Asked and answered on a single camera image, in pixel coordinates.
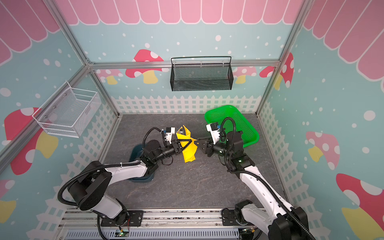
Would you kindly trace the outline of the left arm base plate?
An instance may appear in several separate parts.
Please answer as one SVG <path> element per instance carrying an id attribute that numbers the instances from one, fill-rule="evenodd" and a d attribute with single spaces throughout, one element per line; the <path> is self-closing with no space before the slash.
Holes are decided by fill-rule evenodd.
<path id="1" fill-rule="evenodd" d="M 102 218 L 102 227 L 140 227 L 143 220 L 142 210 L 123 210 L 115 218 Z"/>

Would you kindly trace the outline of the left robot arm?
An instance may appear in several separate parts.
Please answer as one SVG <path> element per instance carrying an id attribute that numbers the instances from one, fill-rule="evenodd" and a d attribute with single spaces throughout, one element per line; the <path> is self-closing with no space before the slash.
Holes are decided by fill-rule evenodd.
<path id="1" fill-rule="evenodd" d="M 58 201 L 82 211 L 91 210 L 116 225 L 124 224 L 130 219 L 130 214 L 121 201 L 106 194 L 107 188 L 124 180 L 151 178 L 159 167 L 158 162 L 180 154 L 192 143 L 191 139 L 175 139 L 162 147 L 158 141 L 152 140 L 143 144 L 141 155 L 132 162 L 104 165 L 93 161 L 60 188 Z"/>

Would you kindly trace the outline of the yellow paper napkin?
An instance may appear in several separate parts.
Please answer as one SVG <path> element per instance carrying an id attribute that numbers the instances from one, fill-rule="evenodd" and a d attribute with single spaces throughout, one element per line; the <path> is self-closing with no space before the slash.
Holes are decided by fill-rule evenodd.
<path id="1" fill-rule="evenodd" d="M 192 139 L 193 143 L 189 145 L 189 147 L 183 151 L 183 157 L 185 163 L 192 162 L 196 159 L 195 153 L 198 149 L 198 147 L 194 144 L 194 138 L 191 136 L 190 130 L 183 125 L 179 128 L 179 130 L 176 132 L 177 139 Z"/>

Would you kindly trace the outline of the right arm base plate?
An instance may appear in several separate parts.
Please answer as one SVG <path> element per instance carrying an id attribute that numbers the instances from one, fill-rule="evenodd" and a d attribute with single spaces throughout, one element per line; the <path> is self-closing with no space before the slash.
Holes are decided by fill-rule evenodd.
<path id="1" fill-rule="evenodd" d="M 224 208 L 221 211 L 221 218 L 223 226 L 247 226 L 248 222 L 239 219 L 240 215 L 235 210 Z"/>

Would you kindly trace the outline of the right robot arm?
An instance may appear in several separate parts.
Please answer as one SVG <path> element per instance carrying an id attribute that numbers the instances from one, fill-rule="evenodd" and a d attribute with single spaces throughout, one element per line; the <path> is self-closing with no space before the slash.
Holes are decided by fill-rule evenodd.
<path id="1" fill-rule="evenodd" d="M 254 193 L 264 207 L 250 201 L 236 205 L 238 221 L 250 223 L 265 233 L 270 240 L 313 240 L 308 216 L 301 207 L 293 207 L 265 180 L 256 164 L 245 153 L 242 132 L 231 131 L 224 142 L 197 140 L 195 145 L 207 156 L 223 157 L 228 172 L 236 175 Z"/>

